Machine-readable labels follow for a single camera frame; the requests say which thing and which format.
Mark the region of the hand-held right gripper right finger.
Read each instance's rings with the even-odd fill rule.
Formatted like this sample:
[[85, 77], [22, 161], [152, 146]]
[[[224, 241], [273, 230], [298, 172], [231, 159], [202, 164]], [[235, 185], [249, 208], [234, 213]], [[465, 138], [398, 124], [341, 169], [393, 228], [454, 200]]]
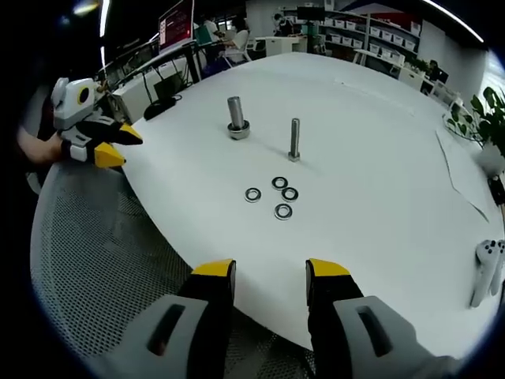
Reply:
[[415, 328], [350, 272], [330, 261], [305, 262], [308, 330], [318, 378], [455, 378], [459, 362], [435, 356]]

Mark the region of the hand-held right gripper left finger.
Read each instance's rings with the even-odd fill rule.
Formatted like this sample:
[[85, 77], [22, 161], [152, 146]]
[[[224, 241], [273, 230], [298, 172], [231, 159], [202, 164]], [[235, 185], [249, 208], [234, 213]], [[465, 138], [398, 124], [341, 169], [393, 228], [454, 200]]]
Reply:
[[232, 329], [236, 262], [202, 264], [125, 328], [119, 345], [88, 361], [96, 378], [221, 378]]

